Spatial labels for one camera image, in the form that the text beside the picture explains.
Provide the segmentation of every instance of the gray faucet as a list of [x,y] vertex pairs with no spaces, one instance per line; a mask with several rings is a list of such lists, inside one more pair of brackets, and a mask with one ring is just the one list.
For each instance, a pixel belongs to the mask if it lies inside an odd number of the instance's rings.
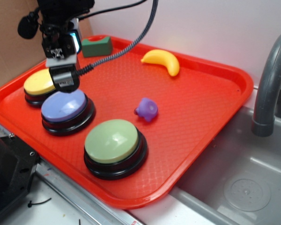
[[270,136],[275,115],[281,118],[281,35],[270,51],[259,83],[252,132],[261,137]]

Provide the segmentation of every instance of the purple button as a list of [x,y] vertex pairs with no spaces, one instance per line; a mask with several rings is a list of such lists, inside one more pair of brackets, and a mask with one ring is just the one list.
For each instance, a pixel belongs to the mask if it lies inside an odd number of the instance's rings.
[[85,107],[87,99],[83,91],[56,92],[42,105],[42,116],[49,122],[63,122],[77,116]]

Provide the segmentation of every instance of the sink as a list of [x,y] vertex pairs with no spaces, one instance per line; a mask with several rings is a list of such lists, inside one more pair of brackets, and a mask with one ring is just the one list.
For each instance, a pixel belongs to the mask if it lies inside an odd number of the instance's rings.
[[281,225],[281,119],[276,118],[271,136],[257,137],[251,132],[252,115],[242,107],[171,195],[196,202],[221,224]]

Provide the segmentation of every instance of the red tray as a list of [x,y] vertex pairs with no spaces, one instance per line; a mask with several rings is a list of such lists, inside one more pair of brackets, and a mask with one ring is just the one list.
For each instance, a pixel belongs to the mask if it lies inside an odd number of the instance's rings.
[[[114,52],[130,42],[112,37]],[[153,47],[138,44],[126,55],[96,67],[81,78],[80,89],[92,99],[96,116],[85,129],[58,137],[42,127],[41,111],[24,100],[23,84],[44,62],[0,88],[0,123],[22,138],[45,160],[103,202],[122,209],[143,207],[165,196],[192,162],[242,106],[253,90],[244,71],[174,53],[180,73],[142,64]],[[83,67],[99,57],[83,58]],[[154,100],[159,114],[150,123],[133,112],[143,97]],[[83,162],[90,130],[111,119],[132,122],[146,137],[149,155],[134,174],[120,180],[94,177]]]

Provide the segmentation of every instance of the toy banana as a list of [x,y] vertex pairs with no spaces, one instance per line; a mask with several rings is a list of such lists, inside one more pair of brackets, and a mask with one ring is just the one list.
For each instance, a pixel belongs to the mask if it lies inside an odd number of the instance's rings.
[[144,55],[141,62],[163,65],[168,69],[171,76],[176,76],[180,70],[176,56],[166,50],[151,50]]

